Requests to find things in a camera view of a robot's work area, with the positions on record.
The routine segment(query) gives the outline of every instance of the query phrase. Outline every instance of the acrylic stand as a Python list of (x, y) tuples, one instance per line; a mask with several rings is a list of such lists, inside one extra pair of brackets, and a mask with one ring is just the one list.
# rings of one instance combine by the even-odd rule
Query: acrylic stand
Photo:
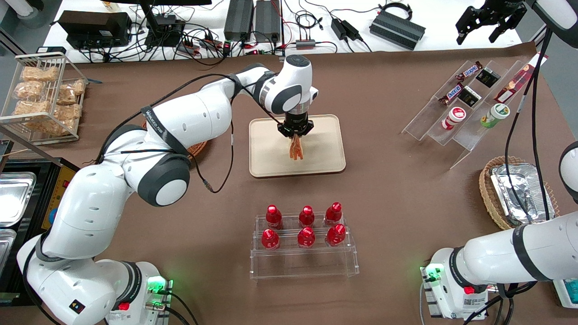
[[(474, 73), (473, 76), (468, 77), (462, 84), (470, 87), (475, 91), (481, 99), (472, 107), (462, 102), (457, 96), (450, 102), (448, 106), (443, 105), (438, 101), (439, 98), (446, 95), (452, 90), (458, 80), (455, 75), (470, 68), (474, 62), (466, 61), (458, 69), (451, 78), (433, 95), (427, 105), (413, 118), (413, 120), (403, 129), (402, 133), (407, 132), (418, 141), (422, 141), (425, 136), (436, 140), (442, 146), (448, 144), (451, 140), (457, 142), (464, 148), (464, 152), (454, 162), (450, 169), (454, 168), (460, 161), (467, 157), (480, 140), (488, 133), (490, 129), (483, 127), (480, 124), (480, 119), (486, 115), (489, 109), (498, 104), (494, 100), (497, 93), (504, 88), (512, 79), (512, 77), (524, 66), (522, 61), (516, 61), (510, 69), (505, 69), (494, 61), (490, 61), (484, 65), (495, 73), (499, 74), (501, 78), (491, 87), (488, 88), (476, 76), (479, 72)], [(517, 95), (512, 96), (505, 104), (508, 104)], [(459, 106), (466, 111), (466, 119), (458, 123), (452, 130), (445, 130), (442, 127), (442, 120), (446, 118), (450, 109)]]
[(284, 215), (283, 229), (276, 230), (280, 239), (280, 247), (276, 250), (267, 250), (261, 244), (261, 235), (268, 226), (265, 215), (257, 216), (251, 249), (251, 279), (257, 281), (328, 275), (351, 277), (359, 274), (357, 249), (345, 217), (340, 222), (346, 226), (347, 236), (338, 246), (331, 247), (325, 244), (329, 227), (323, 225), (324, 215), (324, 211), (315, 212), (313, 230), (316, 240), (310, 248), (297, 245), (297, 234), (301, 230), (299, 215)]

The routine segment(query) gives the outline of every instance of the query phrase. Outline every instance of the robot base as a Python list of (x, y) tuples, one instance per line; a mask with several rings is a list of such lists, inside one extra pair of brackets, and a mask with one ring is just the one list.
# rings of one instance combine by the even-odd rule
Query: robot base
[(140, 291), (126, 311), (111, 311), (106, 320), (109, 325), (166, 325), (168, 315), (164, 311), (145, 309), (147, 303), (167, 304), (170, 296), (150, 293), (149, 289), (172, 290), (172, 281), (167, 281), (159, 274), (157, 268), (148, 262), (137, 262), (142, 272)]
[[(478, 311), (488, 301), (488, 291), (477, 294), (465, 294), (462, 288), (453, 278), (450, 271), (450, 255), (452, 248), (438, 250), (422, 274), (426, 277), (433, 276), (436, 281), (426, 283), (431, 286), (435, 302), (444, 318), (467, 319), (473, 312)], [(478, 315), (474, 320), (483, 320), (486, 313)]]

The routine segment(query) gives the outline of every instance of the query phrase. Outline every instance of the snickers bar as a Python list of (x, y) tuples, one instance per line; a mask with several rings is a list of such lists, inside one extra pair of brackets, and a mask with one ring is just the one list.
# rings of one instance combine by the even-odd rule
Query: snickers bar
[(466, 80), (467, 77), (473, 75), (476, 71), (483, 69), (483, 68), (484, 68), (484, 66), (480, 63), (480, 61), (476, 61), (476, 64), (472, 65), (471, 68), (460, 73), (459, 75), (456, 75), (455, 78), (458, 79), (459, 81), (464, 81), (464, 80)]
[(440, 99), (438, 99), (438, 101), (447, 106), (450, 104), (452, 99), (454, 99), (457, 95), (459, 95), (462, 92), (462, 90), (464, 90), (464, 85), (458, 82), (458, 84), (452, 90), (450, 90), (450, 92), (447, 93), (447, 95), (441, 97)]

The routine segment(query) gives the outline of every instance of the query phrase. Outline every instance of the metal tray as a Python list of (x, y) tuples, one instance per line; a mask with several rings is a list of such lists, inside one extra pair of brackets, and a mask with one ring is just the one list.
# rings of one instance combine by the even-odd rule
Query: metal tray
[(36, 183), (31, 172), (0, 173), (0, 227), (10, 227), (22, 218)]
[(12, 229), (0, 229), (0, 275), (4, 270), (4, 265), (10, 255), (10, 248), (16, 238), (16, 232)]

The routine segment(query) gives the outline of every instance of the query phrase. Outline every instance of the gray floor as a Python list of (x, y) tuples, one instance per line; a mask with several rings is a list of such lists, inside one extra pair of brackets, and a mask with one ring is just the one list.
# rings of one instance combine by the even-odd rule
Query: gray floor
[[(542, 24), (540, 17), (529, 10), (516, 31), (520, 39), (526, 42), (542, 27)], [(578, 139), (578, 50), (566, 45), (554, 35), (546, 54), (549, 58), (540, 68), (540, 72), (546, 78), (574, 137)]]

